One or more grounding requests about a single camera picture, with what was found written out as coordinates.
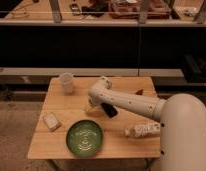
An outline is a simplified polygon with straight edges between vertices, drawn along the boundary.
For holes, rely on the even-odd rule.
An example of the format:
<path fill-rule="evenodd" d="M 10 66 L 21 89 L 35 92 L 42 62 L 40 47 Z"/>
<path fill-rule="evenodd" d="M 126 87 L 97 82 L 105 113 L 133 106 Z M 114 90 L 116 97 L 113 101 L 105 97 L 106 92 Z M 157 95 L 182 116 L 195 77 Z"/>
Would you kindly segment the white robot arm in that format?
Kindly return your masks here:
<path fill-rule="evenodd" d="M 161 171 L 206 171 L 206 107 L 190 94 L 167 100 L 111 90 L 102 76 L 88 91 L 92 106 L 102 103 L 120 107 L 161 124 Z"/>

